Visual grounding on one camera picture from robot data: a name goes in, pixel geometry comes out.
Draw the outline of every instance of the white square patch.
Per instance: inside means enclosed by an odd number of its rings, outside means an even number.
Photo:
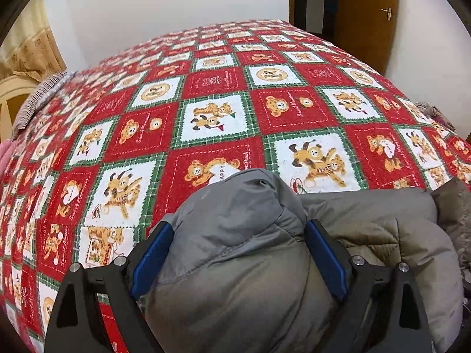
[[[132,65],[133,63],[136,63],[144,58],[145,54],[138,55],[136,57],[130,58],[128,61],[123,63],[123,67],[127,67],[129,65]]]
[[[424,175],[431,190],[435,190],[451,180],[451,176],[443,166],[430,168],[424,172]]]
[[[46,149],[48,148],[49,144],[52,141],[52,138],[54,138],[53,135],[51,135],[48,138],[43,138],[40,139],[38,142],[38,145],[34,149],[34,152],[31,156],[31,160],[36,161],[42,158],[46,154]]]
[[[366,71],[369,71],[370,73],[380,74],[376,70],[374,70],[370,65],[368,65],[367,63],[364,63],[360,60],[355,60],[355,59],[352,59],[352,61],[355,62],[357,65],[361,66]]]
[[[44,205],[49,198],[49,194],[51,193],[52,186],[54,184],[54,177],[49,175],[44,184],[42,185],[41,192],[39,193],[38,199],[36,200],[36,204],[34,205],[34,210],[31,214],[30,222],[34,220],[40,219],[42,213],[44,211]]]
[[[301,192],[360,189],[338,134],[275,141],[275,152],[280,178],[291,187],[297,183]]]
[[[15,306],[21,311],[21,306],[24,303],[24,294],[21,291],[21,269],[16,269],[14,265],[11,266],[11,282],[13,283]]]
[[[188,42],[180,42],[179,44],[172,46],[172,50],[178,50],[178,49],[186,48],[188,46],[193,46],[195,42],[196,42],[195,40],[188,41]]]
[[[270,50],[267,46],[263,44],[240,44],[234,45],[238,51],[251,51],[251,50]]]
[[[180,54],[164,57],[164,59],[160,62],[159,65],[168,65],[170,63],[174,63],[177,61],[186,61],[190,59],[190,55],[191,55],[191,52],[187,51],[186,53],[180,53]]]
[[[49,319],[51,317],[52,307],[57,297],[57,291],[48,287],[47,285],[39,282],[38,283],[38,295],[39,295],[39,309],[41,313],[41,324],[46,334],[48,330]]]
[[[209,42],[205,42],[204,44],[200,44],[198,46],[198,50],[217,48],[217,47],[224,46],[224,45],[225,45],[225,41],[223,41],[223,40],[209,41]]]
[[[96,105],[89,106],[85,110],[83,110],[80,114],[78,114],[74,120],[72,121],[71,125],[67,129],[67,132],[64,135],[64,138],[70,137],[82,124],[85,118],[93,111]]]
[[[284,51],[282,53],[293,62],[326,63],[312,51]]]
[[[158,82],[150,82],[137,92],[131,107],[140,107],[175,98],[182,77],[177,76]]]
[[[134,247],[133,228],[81,227],[79,263],[85,268],[110,264]]]
[[[352,80],[354,80],[357,84],[361,84],[363,86],[372,86],[377,87],[378,89],[384,89],[376,80],[360,69],[352,69],[352,68],[340,68],[342,69]]]
[[[249,37],[251,36],[251,32],[235,32],[235,33],[229,33],[228,37],[230,39],[238,39],[239,37]]]
[[[424,170],[430,168],[440,167],[443,162],[437,155],[432,144],[425,137],[423,132],[414,128],[401,128],[399,129],[402,138],[406,141],[409,148],[412,150],[419,165]]]
[[[32,182],[33,186],[37,185],[39,182],[42,182],[44,179],[46,179],[46,176],[49,172],[49,169],[51,168],[53,160],[54,160],[54,153],[52,152],[41,161],[41,165],[39,165],[39,168],[36,170],[36,174]]]
[[[221,33],[216,31],[216,32],[213,32],[213,33],[207,33],[207,34],[203,34],[201,36],[201,39],[204,40],[204,39],[210,39],[211,37],[216,37],[216,36],[220,36]]]
[[[305,42],[303,42],[302,45],[309,48],[309,49],[312,49],[314,51],[325,51],[326,53],[338,54],[336,51],[333,51],[332,49],[330,49],[330,48],[328,48],[324,45],[308,44],[308,43],[305,43]]]
[[[211,106],[217,106],[220,113],[216,116],[211,114],[209,110]],[[242,98],[235,94],[189,103],[185,107],[180,140],[191,141],[245,131],[247,131],[247,121]]]
[[[357,89],[322,88],[322,91],[343,118],[366,119],[381,117],[368,98]]]
[[[162,52],[159,52],[157,54],[153,54],[153,55],[150,55],[146,58],[143,58],[141,60],[141,62],[139,62],[139,65],[147,65],[151,62],[157,61],[160,58],[161,55],[162,55]]]
[[[147,73],[146,71],[142,71],[140,73],[136,73],[136,74],[132,74],[130,76],[124,77],[121,81],[119,81],[116,84],[116,86],[113,89],[111,89],[110,93],[116,93],[117,91],[120,91],[127,87],[137,85],[144,78],[146,73]]]
[[[294,30],[281,30],[282,33],[287,34],[289,36],[299,36],[305,37],[306,35],[301,32],[295,32]]]
[[[70,158],[69,166],[82,160],[99,158],[105,148],[105,139],[113,124],[114,121],[109,120],[84,130]]]
[[[230,54],[199,58],[196,60],[195,70],[223,68],[225,66],[233,66],[236,63]]]
[[[266,42],[291,42],[288,37],[282,36],[280,34],[267,34],[260,37],[262,37]]]
[[[254,32],[256,32],[257,30],[272,30],[272,28],[269,28],[268,26],[256,26],[249,29],[253,30]]]
[[[155,165],[155,161],[148,161],[106,169],[99,178],[83,225],[104,227],[112,224],[117,228],[137,227]]]
[[[111,78],[109,78],[105,84],[103,85],[103,87],[108,87],[110,86],[110,84],[114,84],[116,81],[119,81],[122,77],[124,77],[126,75],[126,72],[123,71],[119,74],[116,74],[115,76],[112,76]]]
[[[248,68],[255,85],[302,84],[288,65],[250,66]]]
[[[421,112],[411,101],[402,98],[398,98],[398,100],[406,107],[407,110],[409,110],[417,122],[427,124],[430,123],[429,119],[423,114],[423,112]]]

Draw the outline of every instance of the pillow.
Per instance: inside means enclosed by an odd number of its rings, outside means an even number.
[[[437,206],[437,223],[451,238],[460,267],[471,268],[471,192],[454,177],[430,194]]]
[[[63,86],[70,78],[71,77],[66,70],[46,77],[42,82],[40,82],[36,89],[34,89],[34,91],[23,102],[23,105],[21,105],[21,108],[16,115],[15,122],[13,123],[13,138],[16,138],[18,136],[18,132],[20,130],[24,130],[26,126],[28,126],[28,123],[35,112],[44,107],[46,102],[51,98],[52,95],[49,95],[48,92],[52,88],[55,88],[59,83]]]

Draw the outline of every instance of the bed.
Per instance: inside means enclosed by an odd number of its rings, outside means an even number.
[[[368,65],[281,20],[170,33],[107,58],[18,140],[0,182],[0,304],[37,352],[71,263],[128,254],[191,193],[237,171],[267,168],[296,193],[471,179],[466,142]]]

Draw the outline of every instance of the green plaid border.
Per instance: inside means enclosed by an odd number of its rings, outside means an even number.
[[[69,151],[69,155],[67,156],[67,160],[65,161],[65,164],[64,164],[64,171],[70,171],[72,170],[73,168],[76,168],[76,167],[82,167],[82,166],[94,166],[96,165],[97,163],[99,163],[104,154],[105,154],[105,151],[107,150],[107,145],[108,143],[110,142],[114,132],[115,132],[115,127],[116,127],[116,124],[118,123],[118,120],[119,120],[119,115],[114,115],[110,118],[106,118],[106,119],[103,119],[99,122],[96,122],[96,123],[93,123],[92,125],[88,125],[88,126],[80,126],[79,128],[79,134],[77,135],[77,138],[75,139],[74,141],[74,144],[72,145],[72,148],[70,149]],[[111,122],[111,127],[110,127],[110,130],[108,131],[108,134],[106,136],[106,138],[102,141],[102,144],[101,144],[101,151],[100,151],[100,154],[98,155],[98,157],[96,157],[95,159],[92,159],[92,160],[80,160],[78,161],[77,163],[74,163],[73,165],[70,164],[70,161],[72,159],[72,156],[74,155],[74,153],[77,151],[77,147],[80,143],[80,139],[82,138],[82,135],[86,132],[86,131],[89,131],[103,123],[107,123],[107,122]]]
[[[260,68],[260,67],[265,67],[265,68],[276,68],[279,65],[287,66],[290,71],[300,80],[300,82],[293,82],[291,84],[264,84],[264,85],[258,85],[255,83],[254,79],[252,78],[252,75],[250,73],[251,68]],[[273,88],[273,87],[292,87],[292,86],[308,86],[309,83],[304,79],[304,77],[290,64],[290,63],[278,63],[278,64],[273,64],[273,63],[264,63],[264,64],[258,64],[258,65],[247,65],[243,67],[243,75],[246,78],[247,85],[249,89],[267,89],[267,88]]]
[[[366,95],[358,86],[329,86],[329,85],[321,85],[321,86],[315,86],[314,89],[317,91],[317,93],[322,97],[324,102],[329,106],[331,111],[334,113],[335,117],[337,120],[342,123],[343,125],[349,125],[349,124],[366,124],[366,123],[384,123],[388,122],[386,117],[381,113],[380,110],[376,108],[376,104],[371,100],[368,95]],[[371,108],[377,113],[379,116],[373,116],[371,118],[357,118],[357,119],[348,119],[345,118],[341,113],[340,110],[338,110],[337,106],[335,106],[331,100],[327,97],[327,94],[324,93],[323,89],[335,89],[335,90],[357,90],[362,97],[364,97],[368,103],[371,105]]]
[[[428,171],[430,170],[429,168],[424,168],[422,167],[422,165],[420,164],[420,161],[418,160],[418,158],[415,156],[414,152],[412,151],[412,149],[410,148],[409,144],[407,143],[407,140],[406,138],[404,137],[404,135],[402,135],[402,133],[399,131],[401,129],[412,129],[412,130],[418,130],[420,131],[423,136],[425,137],[425,139],[428,141],[428,143],[430,144],[430,146],[432,147],[432,149],[435,151],[435,155],[438,157],[438,159],[441,161],[442,165],[445,165],[446,163],[444,162],[444,160],[441,158],[440,154],[437,152],[437,150],[435,149],[435,146],[433,145],[433,143],[430,141],[429,137],[427,136],[426,133],[424,133],[421,129],[421,126],[420,125],[398,125],[398,124],[393,124],[391,123],[391,125],[393,126],[394,130],[396,131],[396,133],[401,137],[402,139],[402,143],[404,144],[404,146],[406,146],[406,149],[407,151],[409,152],[409,154],[412,156],[412,158],[414,158],[414,162],[417,166],[417,168],[419,169],[419,171],[422,173],[424,171]]]
[[[319,54],[317,54],[313,50],[293,50],[293,51],[281,51],[280,52],[284,58],[288,60],[288,62],[292,63],[297,63],[297,64],[308,64],[308,65],[323,65],[324,63],[328,63],[324,58],[322,58]],[[289,58],[288,53],[312,53],[314,54],[317,58],[320,58],[322,62],[314,62],[314,61],[293,61],[291,58]]]
[[[368,182],[363,174],[361,163],[356,156],[355,149],[350,143],[345,130],[340,127],[325,127],[321,130],[301,130],[292,133],[277,133],[270,135],[263,135],[263,153],[265,155],[265,164],[268,170],[276,175],[280,175],[278,171],[278,160],[276,157],[275,142],[284,141],[286,139],[294,138],[310,138],[319,135],[337,134],[342,140],[343,148],[349,157],[350,164],[352,165],[355,179],[360,186],[360,189],[368,188]]]
[[[376,82],[380,87],[378,87],[378,86],[372,86],[372,85],[370,85],[370,84],[362,84],[362,83],[360,83],[360,82],[354,80],[350,75],[348,75],[348,73],[347,73],[345,70],[342,69],[342,68],[345,68],[346,66],[338,66],[338,65],[335,65],[335,67],[336,67],[338,70],[340,70],[340,72],[341,72],[342,74],[346,75],[349,79],[351,79],[353,82],[355,82],[356,85],[359,86],[359,87],[372,87],[373,89],[379,89],[379,90],[388,91],[388,89],[386,89],[382,84],[380,84],[378,81],[376,81],[376,78],[372,77],[370,74],[368,74],[368,73],[366,72],[366,70],[364,70],[364,69],[361,68],[360,66],[359,66],[358,68],[355,68],[355,67],[351,68],[351,67],[347,66],[347,68],[356,69],[356,70],[358,70],[358,71],[360,71],[360,72],[362,72],[362,73],[367,74],[367,75],[368,75],[374,82]]]
[[[247,122],[246,131],[236,134],[215,135],[209,138],[194,139],[190,141],[180,140],[183,131],[183,126],[185,125],[183,121],[185,119],[185,110],[187,108],[187,105],[200,101],[210,101],[212,99],[226,98],[233,95],[239,95],[241,97],[242,107]],[[180,102],[180,107],[178,108],[177,117],[175,119],[175,127],[173,130],[170,149],[182,149],[190,146],[204,146],[207,144],[219,143],[222,141],[237,141],[258,134],[260,134],[260,128],[258,127],[257,116],[255,115],[255,110],[253,108],[250,96],[246,91],[235,91],[234,93],[229,94],[214,94],[206,97],[185,99]]]
[[[85,216],[88,213],[92,203],[93,198],[97,192],[98,186],[100,181],[102,180],[105,172],[107,170],[117,168],[117,167],[129,167],[131,165],[136,165],[139,163],[146,163],[150,161],[155,161],[155,167],[152,171],[152,175],[149,181],[149,187],[147,188],[147,192],[145,193],[144,202],[142,206],[142,213],[139,218],[139,225],[134,227],[133,233],[133,240],[135,242],[140,242],[141,240],[145,239],[145,229],[150,225],[152,222],[152,216],[154,214],[154,206],[155,206],[155,197],[157,195],[160,179],[162,177],[163,168],[165,166],[165,161],[167,159],[166,153],[159,153],[159,154],[151,154],[151,155],[144,155],[139,156],[138,158],[131,158],[120,160],[117,162],[107,163],[100,167],[98,171],[97,179],[95,180],[93,187],[88,195],[87,202],[85,204],[85,210],[82,213],[82,218],[79,222],[79,226],[75,229],[74,235],[74,249],[72,252],[72,260],[78,261],[79,260],[79,248],[80,248],[80,235],[81,229],[86,227],[85,225]]]
[[[205,58],[216,58],[216,57],[222,57],[222,56],[229,56],[232,58],[232,61],[234,62],[233,65],[225,65],[225,66],[212,66],[210,68],[202,68],[202,69],[196,69],[196,63],[199,61],[199,60],[203,60]],[[219,69],[224,69],[224,68],[234,68],[236,66],[240,66],[240,62],[239,60],[237,59],[237,57],[235,57],[234,53],[226,53],[226,54],[215,54],[213,56],[208,56],[208,57],[201,57],[201,58],[195,58],[193,61],[192,61],[192,65],[191,65],[191,68],[190,68],[190,72],[196,72],[196,71],[205,71],[205,70],[219,70]]]
[[[136,107],[133,107],[133,106],[132,106],[132,104],[133,104],[134,101],[136,100],[137,96],[139,95],[139,92],[141,91],[141,89],[142,89],[145,85],[161,84],[161,83],[164,83],[167,79],[172,79],[172,78],[176,78],[176,77],[180,77],[180,81],[178,81],[177,89],[175,90],[175,95],[174,95],[173,97],[168,98],[168,99],[166,99],[166,100],[164,100],[164,101],[149,102],[149,103],[146,104],[146,105],[139,105],[139,106],[136,106]],[[126,106],[126,109],[124,109],[124,112],[131,112],[131,111],[134,111],[134,110],[147,109],[147,108],[150,108],[150,107],[162,105],[162,104],[164,104],[164,103],[169,103],[169,102],[178,101],[178,100],[180,99],[181,93],[182,93],[182,91],[183,91],[183,86],[184,86],[184,84],[185,84],[186,78],[187,78],[186,75],[182,75],[182,76],[171,76],[170,78],[167,76],[167,77],[164,78],[164,79],[158,79],[158,80],[156,80],[156,81],[150,81],[150,82],[146,82],[146,83],[140,85],[139,88],[136,89],[136,91],[133,93],[131,99],[129,100],[128,105]]]

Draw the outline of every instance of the curtain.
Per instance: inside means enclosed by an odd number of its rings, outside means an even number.
[[[30,0],[0,46],[0,79],[26,75],[38,82],[65,70],[43,0]]]

